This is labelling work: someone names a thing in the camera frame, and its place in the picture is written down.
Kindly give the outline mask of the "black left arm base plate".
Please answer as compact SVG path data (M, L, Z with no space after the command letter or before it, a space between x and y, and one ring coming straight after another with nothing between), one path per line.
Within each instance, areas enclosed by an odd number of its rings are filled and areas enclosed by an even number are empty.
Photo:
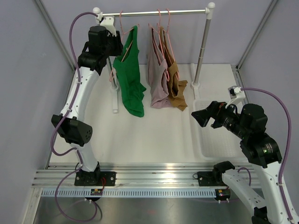
M116 174L112 171L100 171L100 173L80 171L76 173L74 185L112 187L115 186Z

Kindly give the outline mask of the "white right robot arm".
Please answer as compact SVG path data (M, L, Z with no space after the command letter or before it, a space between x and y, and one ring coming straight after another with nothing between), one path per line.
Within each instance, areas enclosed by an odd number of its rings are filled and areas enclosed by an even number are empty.
M234 106L213 101L207 108L191 115L201 127L206 127L209 120L214 119L212 128L226 128L240 138L240 148L259 179L264 198L259 198L229 161L214 165L212 180L234 191L249 210L252 223L297 224L299 216L292 206L287 187L282 183L283 177L279 176L282 156L278 144L265 132L268 118L263 108L246 104L237 114Z

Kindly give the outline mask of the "green tank top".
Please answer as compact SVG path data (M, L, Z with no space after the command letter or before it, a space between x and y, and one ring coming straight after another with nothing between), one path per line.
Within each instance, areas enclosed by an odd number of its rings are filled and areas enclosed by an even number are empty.
M129 57L125 60L127 63L125 71L123 73L117 72L116 76L121 88L121 99L124 107L131 115L142 118L144 116L142 101L146 88L141 84L138 55L139 49L136 40L135 52L130 51Z

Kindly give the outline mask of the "pink hanger of tan top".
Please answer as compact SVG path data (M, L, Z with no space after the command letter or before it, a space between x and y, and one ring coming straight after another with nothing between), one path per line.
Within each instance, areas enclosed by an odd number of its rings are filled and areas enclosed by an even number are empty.
M174 62L176 62L176 60L175 60L175 54L174 54L174 52L173 52L173 48L172 48L172 44L171 44L171 40L170 40L170 36L169 36L169 27L170 27L170 21L171 21L171 14L170 14L170 11L169 11L168 8L166 8L165 10L167 10L167 12L168 12L168 24L167 24L167 30L166 30L166 33L167 33L167 37L168 37L168 41L169 41L169 45L170 45L170 48L171 48L172 57L173 57L173 59L174 59ZM177 77L177 79L178 79L178 81L179 81L179 79L180 79L179 72L176 73L176 77Z

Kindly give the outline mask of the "aluminium front rail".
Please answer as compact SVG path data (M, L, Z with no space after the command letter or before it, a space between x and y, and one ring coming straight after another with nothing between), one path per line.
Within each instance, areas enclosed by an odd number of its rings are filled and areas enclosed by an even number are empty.
M115 188L196 188L195 173L211 171L212 164L204 163L102 163L102 171L116 172ZM74 163L52 163L34 175L32 187L55 187L67 174L75 170Z

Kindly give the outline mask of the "white plastic basket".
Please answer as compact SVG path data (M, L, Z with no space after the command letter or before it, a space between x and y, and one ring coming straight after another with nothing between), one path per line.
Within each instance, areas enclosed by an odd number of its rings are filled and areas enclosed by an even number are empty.
M213 129L210 119L206 127L201 127L194 117L190 117L191 139L194 152L206 161L247 162L240 148L240 139L220 127Z

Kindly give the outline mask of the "tan brown tank top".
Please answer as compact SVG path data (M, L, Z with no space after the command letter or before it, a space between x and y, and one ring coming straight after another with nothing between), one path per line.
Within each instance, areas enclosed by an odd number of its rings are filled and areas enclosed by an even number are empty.
M188 84L186 80L177 79L176 73L179 72L177 62L174 62L172 57L171 48L169 45L166 30L160 27L159 37L161 39L160 49L164 53L164 57L167 62L167 71L169 74L169 80L167 81L168 87L168 99L173 107L178 108L180 111L184 111L187 108L187 103L184 97L184 90Z

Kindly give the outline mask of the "mauve pink tank top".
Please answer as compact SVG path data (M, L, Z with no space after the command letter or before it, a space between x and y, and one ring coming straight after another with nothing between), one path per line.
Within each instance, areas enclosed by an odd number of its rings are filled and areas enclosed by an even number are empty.
M167 62L159 48L159 43L156 40L156 32L152 26L149 26L147 60L147 81L151 93L150 106L156 109L172 107L169 101L169 91L166 79Z

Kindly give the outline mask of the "pink hanger of green top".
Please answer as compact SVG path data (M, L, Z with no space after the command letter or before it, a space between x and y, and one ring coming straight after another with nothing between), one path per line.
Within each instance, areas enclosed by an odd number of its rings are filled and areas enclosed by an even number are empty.
M125 71L125 66L127 63L125 62L126 58L129 57L130 51L135 52L135 42L137 40L136 35L138 32L139 24L133 26L129 31L124 32L121 22L121 15L122 12L120 12L120 26L121 26L121 40L123 40L123 37L128 34L127 41L123 47L122 54L120 56L117 56L114 60L114 70L111 70L109 80L112 82L114 78L116 77L117 72L123 73Z

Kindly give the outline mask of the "pink hanger of mauve top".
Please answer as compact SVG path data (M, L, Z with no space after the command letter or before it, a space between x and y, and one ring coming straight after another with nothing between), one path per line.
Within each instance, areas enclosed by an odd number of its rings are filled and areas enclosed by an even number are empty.
M165 77L165 81L170 81L170 66L172 55L169 53L166 33L168 29L165 30L161 26L161 11L158 9L159 13L159 23L157 24L157 30L155 30L151 24L150 28L150 39L149 39L149 51L147 54L148 59L148 83L150 86L157 81L158 75L160 75L161 80L162 75Z

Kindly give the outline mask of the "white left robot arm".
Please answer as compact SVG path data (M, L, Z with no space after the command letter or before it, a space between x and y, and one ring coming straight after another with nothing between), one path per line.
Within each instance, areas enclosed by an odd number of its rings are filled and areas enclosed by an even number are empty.
M107 59L119 56L123 45L119 31L114 26L90 27L88 41L78 57L76 78L67 102L59 115L53 115L51 122L55 132L70 144L79 159L76 185L97 185L101 180L100 165L95 158L90 140L93 128L85 123L85 111L93 87L97 82Z

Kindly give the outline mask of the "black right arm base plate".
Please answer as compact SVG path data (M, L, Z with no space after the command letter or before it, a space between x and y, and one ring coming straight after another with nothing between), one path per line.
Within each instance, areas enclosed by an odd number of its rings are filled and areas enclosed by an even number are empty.
M226 184L217 182L212 171L199 171L192 175L198 181L200 187L224 187Z

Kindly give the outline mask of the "white clothes rack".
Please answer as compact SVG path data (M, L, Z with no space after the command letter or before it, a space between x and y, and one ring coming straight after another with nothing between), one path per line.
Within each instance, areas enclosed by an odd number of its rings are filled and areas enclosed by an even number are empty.
M205 14L206 15L206 22L205 22L205 27L204 27L204 32L202 36L202 41L201 41L201 47L199 51L199 57L198 57L198 62L197 65L192 65L191 68L193 69L192 73L194 75L194 79L191 82L191 88L193 90L194 94L194 100L199 99L199 75L201 72L201 67L203 64L203 58L204 58L204 52L206 48L206 42L207 42L207 37L208 37L208 32L210 28L210 23L213 17L215 9L215 3L210 2L208 3L207 7L205 9L194 9L194 10L170 10L171 15L181 15L181 14ZM103 13L100 8L95 7L93 8L93 13L97 14ZM120 13L103 13L104 16L114 16L118 17L120 16ZM133 16L154 16L154 15L159 15L158 10L156 11L145 11L145 12L127 12L127 13L122 13L122 16L124 17L133 17ZM168 15L167 10L161 11L161 15Z

